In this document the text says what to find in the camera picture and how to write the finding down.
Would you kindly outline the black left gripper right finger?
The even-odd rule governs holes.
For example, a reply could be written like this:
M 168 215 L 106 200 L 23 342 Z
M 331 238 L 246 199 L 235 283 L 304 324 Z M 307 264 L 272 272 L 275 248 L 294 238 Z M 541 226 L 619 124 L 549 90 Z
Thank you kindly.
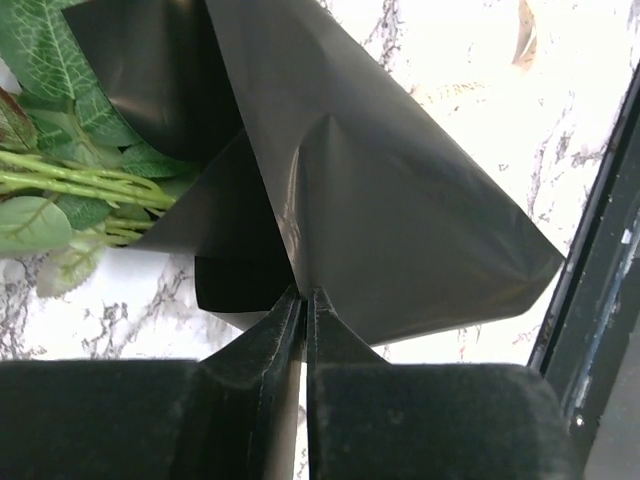
M 307 310 L 314 479 L 579 479 L 557 399 L 514 364 L 394 365 L 315 290 Z

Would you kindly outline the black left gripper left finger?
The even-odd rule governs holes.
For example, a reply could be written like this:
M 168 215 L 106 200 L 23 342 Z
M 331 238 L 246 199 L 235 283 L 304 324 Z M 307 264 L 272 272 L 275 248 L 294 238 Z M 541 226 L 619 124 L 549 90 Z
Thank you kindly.
M 289 479 L 303 304 L 202 361 L 5 361 L 5 479 Z

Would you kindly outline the black wrapping paper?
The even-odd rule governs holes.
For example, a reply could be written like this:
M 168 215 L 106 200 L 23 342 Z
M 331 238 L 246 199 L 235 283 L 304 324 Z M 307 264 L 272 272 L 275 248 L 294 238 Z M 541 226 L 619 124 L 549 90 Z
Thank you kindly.
M 527 311 L 562 255 L 314 1 L 87 1 L 108 100 L 200 172 L 135 243 L 247 329 L 289 286 L 379 345 Z

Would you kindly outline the peach flower stem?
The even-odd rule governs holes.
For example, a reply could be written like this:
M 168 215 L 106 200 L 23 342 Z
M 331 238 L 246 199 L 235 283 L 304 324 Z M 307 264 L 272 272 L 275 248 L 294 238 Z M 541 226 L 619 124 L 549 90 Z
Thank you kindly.
M 37 294 L 82 285 L 106 250 L 140 240 L 198 171 L 144 142 L 111 105 L 61 1 L 5 1 L 1 252 L 44 254 Z

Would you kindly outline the cream printed ribbon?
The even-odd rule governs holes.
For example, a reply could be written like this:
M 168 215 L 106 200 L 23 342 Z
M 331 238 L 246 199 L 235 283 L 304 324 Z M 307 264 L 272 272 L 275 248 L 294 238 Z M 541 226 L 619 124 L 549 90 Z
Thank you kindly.
M 518 36 L 511 63 L 498 73 L 482 78 L 446 83 L 438 87 L 416 87 L 412 97 L 426 110 L 441 108 L 448 114 L 463 105 L 479 104 L 505 93 L 533 67 L 538 48 L 539 15 L 535 1 L 518 2 Z

